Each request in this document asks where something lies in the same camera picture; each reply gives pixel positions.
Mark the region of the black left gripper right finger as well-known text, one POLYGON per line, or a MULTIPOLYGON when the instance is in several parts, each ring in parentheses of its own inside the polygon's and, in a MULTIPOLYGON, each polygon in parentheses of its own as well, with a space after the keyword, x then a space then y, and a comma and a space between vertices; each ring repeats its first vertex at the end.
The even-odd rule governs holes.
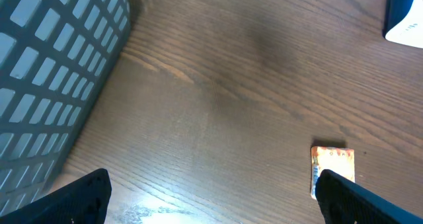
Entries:
POLYGON ((422 218, 329 169, 316 179, 315 197, 326 224, 422 223, 422 218))

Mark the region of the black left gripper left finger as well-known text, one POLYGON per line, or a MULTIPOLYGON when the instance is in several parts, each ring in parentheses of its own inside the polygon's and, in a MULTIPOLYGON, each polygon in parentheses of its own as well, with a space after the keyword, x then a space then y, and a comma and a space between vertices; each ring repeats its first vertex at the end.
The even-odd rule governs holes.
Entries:
POLYGON ((103 224, 112 186, 108 171, 99 168, 80 179, 1 217, 4 224, 103 224))

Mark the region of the small orange snack box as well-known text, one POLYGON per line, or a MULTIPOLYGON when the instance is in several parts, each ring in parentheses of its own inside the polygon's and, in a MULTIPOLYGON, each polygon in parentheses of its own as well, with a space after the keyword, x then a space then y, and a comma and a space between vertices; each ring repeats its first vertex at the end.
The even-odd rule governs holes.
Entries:
POLYGON ((329 169, 355 182, 354 150, 314 146, 311 148, 311 197, 316 200, 316 183, 323 170, 329 169))

